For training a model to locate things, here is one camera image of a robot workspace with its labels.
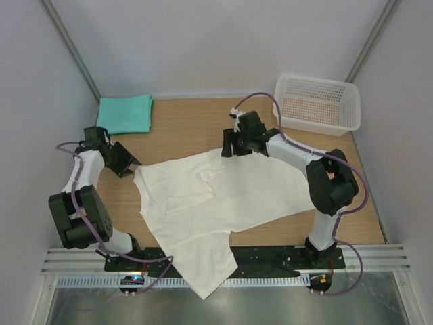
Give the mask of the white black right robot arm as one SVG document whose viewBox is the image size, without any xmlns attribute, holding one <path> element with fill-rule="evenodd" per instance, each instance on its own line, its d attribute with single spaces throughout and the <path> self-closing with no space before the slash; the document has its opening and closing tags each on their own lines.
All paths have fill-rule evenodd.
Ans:
<svg viewBox="0 0 433 325">
<path fill-rule="evenodd" d="M 311 267 L 322 267 L 336 247 L 333 231 L 338 213 L 359 193 L 344 153 L 337 149 L 316 150 L 292 140 L 279 129 L 267 129 L 255 111 L 232 108 L 229 116 L 235 119 L 235 126 L 223 131 L 221 156 L 230 158 L 256 152 L 281 160 L 305 176 L 315 218 L 305 240 L 304 258 Z"/>
</svg>

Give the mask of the white printed t-shirt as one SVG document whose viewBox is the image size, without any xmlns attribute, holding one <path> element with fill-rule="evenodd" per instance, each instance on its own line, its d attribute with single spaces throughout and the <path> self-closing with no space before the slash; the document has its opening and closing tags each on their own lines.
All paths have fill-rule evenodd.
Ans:
<svg viewBox="0 0 433 325">
<path fill-rule="evenodd" d="M 152 236 L 202 299 L 237 269 L 232 233 L 313 209 L 304 175 L 257 153 L 214 149 L 137 167 L 134 182 Z"/>
</svg>

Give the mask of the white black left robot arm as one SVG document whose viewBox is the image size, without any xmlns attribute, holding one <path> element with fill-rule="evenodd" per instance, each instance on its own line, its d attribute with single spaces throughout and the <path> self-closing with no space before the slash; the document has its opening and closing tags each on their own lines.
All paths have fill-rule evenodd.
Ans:
<svg viewBox="0 0 433 325">
<path fill-rule="evenodd" d="M 74 167 L 62 191 L 49 197 L 48 204 L 64 248 L 84 249 L 91 246 L 130 271 L 142 266 L 143 253 L 130 233 L 118 231 L 97 192 L 99 176 L 109 169 L 119 178 L 133 174 L 131 166 L 141 163 L 120 143 L 110 139 L 103 127 L 87 127 L 84 139 L 69 150 L 65 142 L 56 149 L 72 156 Z"/>
</svg>

